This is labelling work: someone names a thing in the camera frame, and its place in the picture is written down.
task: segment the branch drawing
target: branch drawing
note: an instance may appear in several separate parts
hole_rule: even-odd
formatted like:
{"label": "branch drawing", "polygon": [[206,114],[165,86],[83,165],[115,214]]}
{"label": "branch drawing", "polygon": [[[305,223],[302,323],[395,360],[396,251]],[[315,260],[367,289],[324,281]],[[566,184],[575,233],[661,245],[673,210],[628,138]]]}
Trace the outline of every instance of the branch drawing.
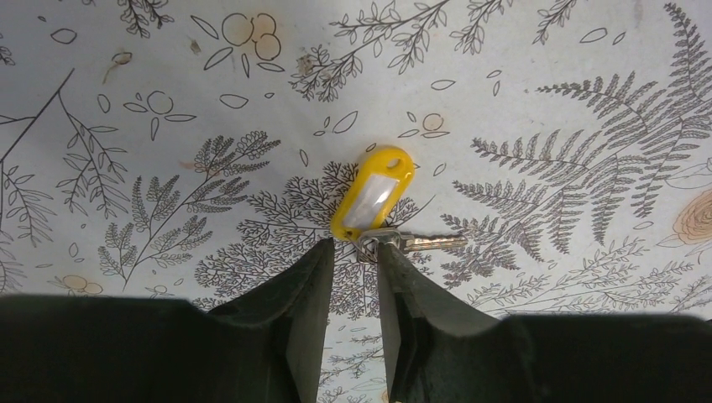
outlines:
{"label": "branch drawing", "polygon": [[[212,236],[212,231],[204,232],[207,219],[198,214],[228,212],[247,199],[240,194],[249,181],[238,175],[259,170],[269,163],[244,163],[244,160],[259,160],[280,144],[279,140],[267,139],[265,132],[251,132],[237,142],[223,136],[206,140],[196,155],[194,165],[194,171],[203,174],[204,179],[182,198],[181,191],[174,190],[179,175],[174,175],[163,184],[158,177],[153,177],[146,192],[143,178],[139,176],[133,184],[131,197],[133,222],[121,229],[116,223],[110,223],[105,245],[99,247],[104,275],[120,276],[125,289],[136,268],[146,261],[166,269],[190,260],[192,254],[187,252]],[[224,179],[216,179],[220,174]],[[184,208],[195,215],[181,226],[164,231],[165,225]],[[143,246],[139,247],[132,241],[134,231],[147,233]]]}
{"label": "branch drawing", "polygon": [[[330,23],[340,30],[336,37],[348,37],[351,45],[362,36],[362,44],[338,58],[331,57],[322,45],[310,48],[310,51],[300,58],[302,68],[291,75],[292,89],[299,92],[307,101],[318,99],[321,102],[332,102],[338,99],[338,90],[346,85],[348,77],[355,78],[363,72],[363,63],[356,54],[367,47],[373,48],[374,57],[378,58],[384,44],[390,41],[402,53],[394,57],[388,64],[389,68],[398,68],[398,74],[403,74],[408,67],[415,67],[416,61],[423,62],[425,53],[430,46],[430,29],[443,27],[448,23],[448,15],[442,8],[451,0],[427,6],[415,3],[418,13],[403,18],[391,1],[379,12],[375,2],[369,10],[361,10],[357,18],[344,14],[341,21]],[[408,32],[399,32],[407,27]]]}
{"label": "branch drawing", "polygon": [[548,10],[539,10],[542,21],[539,23],[537,36],[531,44],[539,42],[545,44],[549,39],[549,28],[558,25],[563,28],[564,23],[571,18],[571,9],[576,6],[577,0],[556,0]]}
{"label": "branch drawing", "polygon": [[673,261],[639,275],[642,267],[632,262],[649,251],[644,242],[640,238],[625,238],[619,246],[611,242],[608,248],[585,258],[580,269],[569,270],[557,279],[550,275],[527,279],[524,275],[518,283],[482,286],[468,294],[469,304],[501,317],[527,312],[607,313],[665,305],[677,313],[712,301],[705,297],[712,293],[708,276],[676,291],[684,273],[694,270],[690,263]]}
{"label": "branch drawing", "polygon": [[[262,216],[238,225],[241,243],[231,243],[198,263],[199,285],[214,288],[215,297],[234,298],[284,271],[319,239],[330,234],[331,217],[357,174],[356,164],[331,162],[319,178],[295,176],[282,195],[259,191],[248,204]],[[398,201],[386,225],[399,226],[422,209],[412,199]],[[337,242],[330,311],[353,320],[379,315],[377,272],[372,264],[356,261],[355,247]],[[423,253],[408,254],[421,272],[432,259]]]}
{"label": "branch drawing", "polygon": [[380,335],[366,336],[360,339],[352,338],[351,343],[363,347],[362,351],[351,354],[348,357],[330,356],[328,362],[332,367],[330,369],[322,368],[319,386],[328,385],[343,373],[351,374],[352,378],[358,379],[367,371],[366,364],[383,361],[383,345],[381,344]]}
{"label": "branch drawing", "polygon": [[170,15],[159,13],[167,4],[168,0],[117,0],[117,5],[124,8],[121,20],[128,24],[126,32],[146,39],[151,37],[151,23],[156,23],[156,28],[161,29],[163,24],[175,21]]}
{"label": "branch drawing", "polygon": [[115,154],[126,153],[126,150],[105,147],[97,137],[98,133],[112,133],[117,129],[108,126],[87,127],[67,111],[61,93],[58,98],[62,110],[75,130],[67,143],[67,149],[73,150],[79,145],[79,148],[83,149],[82,154],[68,152],[64,158],[65,163],[77,172],[76,176],[59,181],[56,185],[57,188],[65,188],[61,191],[67,195],[64,204],[70,212],[76,209],[88,216],[86,209],[78,201],[86,199],[88,195],[89,203],[98,201],[96,209],[103,211],[106,219],[109,216],[116,217],[115,209],[128,213],[122,202],[130,202],[130,199],[116,187],[119,183],[124,183],[122,172],[127,170],[113,157]]}

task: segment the keychain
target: keychain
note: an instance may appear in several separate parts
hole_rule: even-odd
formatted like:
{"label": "keychain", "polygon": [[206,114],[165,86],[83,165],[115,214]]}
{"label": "keychain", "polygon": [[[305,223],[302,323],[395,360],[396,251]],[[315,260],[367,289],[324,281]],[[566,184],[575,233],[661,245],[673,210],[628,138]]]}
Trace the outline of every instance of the keychain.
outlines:
{"label": "keychain", "polygon": [[389,147],[373,153],[332,218],[335,238],[356,242],[363,231],[379,228],[413,180],[416,167],[402,149]]}

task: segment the silver key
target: silver key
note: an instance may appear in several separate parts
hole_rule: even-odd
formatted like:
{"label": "silver key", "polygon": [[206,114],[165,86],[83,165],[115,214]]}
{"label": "silver key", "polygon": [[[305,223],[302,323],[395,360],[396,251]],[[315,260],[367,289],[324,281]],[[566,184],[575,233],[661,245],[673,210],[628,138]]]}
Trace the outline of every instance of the silver key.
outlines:
{"label": "silver key", "polygon": [[394,228],[378,228],[363,231],[359,237],[358,260],[362,263],[376,263],[376,246],[378,243],[389,243],[397,247],[402,253],[417,250],[462,248],[468,243],[463,235],[451,236],[418,236],[401,233]]}

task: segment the fern frond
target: fern frond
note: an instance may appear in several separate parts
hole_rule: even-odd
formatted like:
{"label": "fern frond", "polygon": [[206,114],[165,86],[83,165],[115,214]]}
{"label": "fern frond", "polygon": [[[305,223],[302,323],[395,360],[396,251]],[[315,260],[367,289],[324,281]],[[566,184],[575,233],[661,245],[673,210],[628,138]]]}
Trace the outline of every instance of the fern frond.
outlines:
{"label": "fern frond", "polygon": [[712,90],[712,65],[707,65],[709,57],[705,57],[707,51],[702,50],[704,41],[700,40],[697,25],[692,24],[675,3],[666,4],[665,11],[674,23],[674,35],[678,38],[675,43],[678,52],[670,65],[675,68],[670,76],[678,78],[667,86],[670,90],[667,96],[676,99],[668,106],[668,113],[680,116],[698,107],[703,101],[702,97]]}
{"label": "fern frond", "polygon": [[625,200],[623,193],[630,190],[630,185],[636,180],[631,175],[640,175],[643,170],[640,165],[647,163],[640,156],[626,155],[619,157],[613,154],[597,164],[584,178],[583,186],[590,191],[593,209],[594,238],[604,244],[605,232],[615,210]]}
{"label": "fern frond", "polygon": [[641,184],[636,186],[636,190],[639,192],[632,197],[636,200],[631,204],[632,207],[637,207],[636,217],[650,215],[658,196],[657,191],[662,189],[662,182],[670,177],[672,171],[680,168],[675,161],[686,160],[690,154],[685,151],[699,147],[689,140],[708,139],[710,131],[712,125],[709,119],[705,115],[695,115],[668,122],[652,136],[638,142],[648,164],[644,168],[644,174],[638,178]]}
{"label": "fern frond", "polygon": [[493,207],[500,212],[506,220],[516,220],[533,211],[542,201],[547,192],[546,186],[536,184],[526,189],[526,182],[522,181],[515,187],[510,181],[466,185],[454,181],[455,189],[470,199]]}
{"label": "fern frond", "polygon": [[542,235],[541,214],[532,214],[519,221],[510,231],[505,233],[503,240],[516,243],[538,262],[543,262],[540,239]]}
{"label": "fern frond", "polygon": [[647,95],[657,84],[655,81],[639,86],[629,95],[635,78],[636,73],[633,71],[620,86],[620,77],[614,74],[605,89],[604,80],[599,76],[593,83],[589,80],[583,83],[564,82],[542,86],[537,88],[537,91],[553,92],[562,96],[571,95],[572,99],[587,101],[586,107],[593,108],[593,113],[597,114],[596,118],[604,121],[601,128],[607,128],[604,136],[608,138],[608,148],[613,149],[625,147],[646,137],[650,133],[650,128],[656,127],[667,117],[663,109],[673,101],[672,99],[657,101],[665,90]]}
{"label": "fern frond", "polygon": [[554,193],[544,204],[542,211],[544,222],[548,222],[549,239],[562,254],[568,254],[573,229],[584,213],[588,194],[581,192],[581,186],[564,186]]}
{"label": "fern frond", "polygon": [[521,165],[519,173],[539,175],[540,180],[549,182],[552,186],[560,186],[583,174],[586,165],[600,154],[603,147],[590,151],[591,144],[600,134],[596,132],[588,136],[573,155],[569,156],[573,145],[583,132],[579,130],[568,138],[556,157],[552,157],[559,132],[560,130],[551,133],[543,145],[539,144],[539,134],[534,135],[526,142],[526,149],[522,138],[518,138],[511,149],[506,141],[498,146],[494,141],[487,143],[480,138],[474,139],[470,147],[475,149],[480,158],[489,157],[489,162],[499,161],[500,166],[509,165],[510,170]]}

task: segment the stain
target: stain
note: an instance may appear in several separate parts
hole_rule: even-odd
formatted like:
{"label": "stain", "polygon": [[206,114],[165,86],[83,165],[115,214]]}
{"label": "stain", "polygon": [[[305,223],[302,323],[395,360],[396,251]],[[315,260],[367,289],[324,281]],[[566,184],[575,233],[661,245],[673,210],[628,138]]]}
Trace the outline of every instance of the stain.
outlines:
{"label": "stain", "polygon": [[636,4],[633,6],[633,19],[636,20],[637,29],[643,20],[643,0],[636,0]]}
{"label": "stain", "polygon": [[309,55],[303,55],[296,60],[296,68],[302,76],[309,76],[312,70],[314,70],[314,63],[312,63],[312,59],[309,58]]}
{"label": "stain", "polygon": [[111,73],[114,69],[117,69],[120,65],[127,65],[133,58],[133,53],[120,49],[119,52],[112,57],[112,65],[109,66],[106,74],[104,74],[102,85],[107,83],[109,73]]}
{"label": "stain", "polygon": [[[205,172],[204,168],[197,166],[195,162],[183,162],[181,160],[178,160],[178,165],[181,166],[181,168],[186,169],[186,170],[194,170],[195,172],[202,173]],[[212,178],[216,178],[220,176],[221,172],[220,170],[215,170],[211,172],[210,176]]]}
{"label": "stain", "polygon": [[195,39],[191,39],[191,51],[193,52],[193,55],[199,55],[200,52],[202,52],[202,49],[200,49],[200,45],[198,44],[198,41]]}

